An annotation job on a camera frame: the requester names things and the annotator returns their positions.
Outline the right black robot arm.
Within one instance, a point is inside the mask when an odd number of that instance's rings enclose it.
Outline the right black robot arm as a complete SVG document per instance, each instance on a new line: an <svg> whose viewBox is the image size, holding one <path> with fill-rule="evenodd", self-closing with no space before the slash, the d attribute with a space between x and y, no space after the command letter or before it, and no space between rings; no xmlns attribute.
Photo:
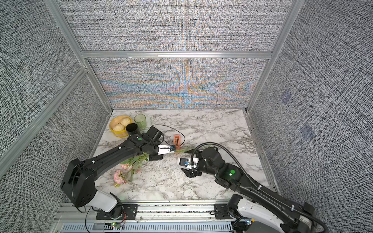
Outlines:
<svg viewBox="0 0 373 233"><path fill-rule="evenodd" d="M190 158L180 158L179 165L189 178L203 173L213 175L215 182L235 194L225 206L225 212L236 221L257 220L280 233L314 233L317 226L328 233L325 223L316 218L308 203L298 204L263 186L242 168L226 163L217 147L191 150Z"/></svg>

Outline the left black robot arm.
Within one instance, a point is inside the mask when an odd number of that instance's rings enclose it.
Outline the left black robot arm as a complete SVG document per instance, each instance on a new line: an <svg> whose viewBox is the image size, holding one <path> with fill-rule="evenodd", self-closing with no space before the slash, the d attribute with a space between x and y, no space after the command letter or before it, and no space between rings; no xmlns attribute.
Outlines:
<svg viewBox="0 0 373 233"><path fill-rule="evenodd" d="M148 132L131 135L121 144L96 157L70 161L61 182L61 190L79 209L89 205L104 211L111 219L122 217L122 202L112 193L99 190L95 181L121 162L144 153L159 156L164 134L150 127Z"/></svg>

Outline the orange tape dispenser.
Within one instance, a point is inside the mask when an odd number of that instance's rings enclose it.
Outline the orange tape dispenser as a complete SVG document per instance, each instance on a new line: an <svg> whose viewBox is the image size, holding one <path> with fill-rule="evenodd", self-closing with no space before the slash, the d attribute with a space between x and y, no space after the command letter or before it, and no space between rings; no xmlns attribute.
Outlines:
<svg viewBox="0 0 373 233"><path fill-rule="evenodd" d="M175 135L173 143L177 147L181 146L181 136L180 135Z"/></svg>

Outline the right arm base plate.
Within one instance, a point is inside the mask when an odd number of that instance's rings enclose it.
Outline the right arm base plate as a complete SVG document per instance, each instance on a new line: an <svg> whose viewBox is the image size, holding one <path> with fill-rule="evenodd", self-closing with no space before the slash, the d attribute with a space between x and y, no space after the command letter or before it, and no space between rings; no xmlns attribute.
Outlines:
<svg viewBox="0 0 373 233"><path fill-rule="evenodd" d="M248 217L242 216L237 208L228 205L226 203L223 204L214 204L214 214L216 219L238 219L241 217L242 219L248 219Z"/></svg>

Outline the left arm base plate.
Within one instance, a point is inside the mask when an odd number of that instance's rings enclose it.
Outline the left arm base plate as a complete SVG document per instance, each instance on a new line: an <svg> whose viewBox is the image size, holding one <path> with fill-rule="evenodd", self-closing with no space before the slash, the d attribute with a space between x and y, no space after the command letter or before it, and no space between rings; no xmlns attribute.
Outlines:
<svg viewBox="0 0 373 233"><path fill-rule="evenodd" d="M122 204L120 211L115 215L99 209L96 214L96 220L135 220L138 207L138 204Z"/></svg>

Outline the pink flower bouquet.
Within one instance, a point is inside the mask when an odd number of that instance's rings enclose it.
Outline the pink flower bouquet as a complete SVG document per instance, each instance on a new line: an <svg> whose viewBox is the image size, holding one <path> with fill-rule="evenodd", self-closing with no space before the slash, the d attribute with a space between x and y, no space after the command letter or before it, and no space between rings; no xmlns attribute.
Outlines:
<svg viewBox="0 0 373 233"><path fill-rule="evenodd" d="M144 162L149 162L150 156L147 153L129 158L120 163L120 169L116 170L113 175L114 187L120 187L122 184L129 183L133 180L135 173L140 173Z"/></svg>

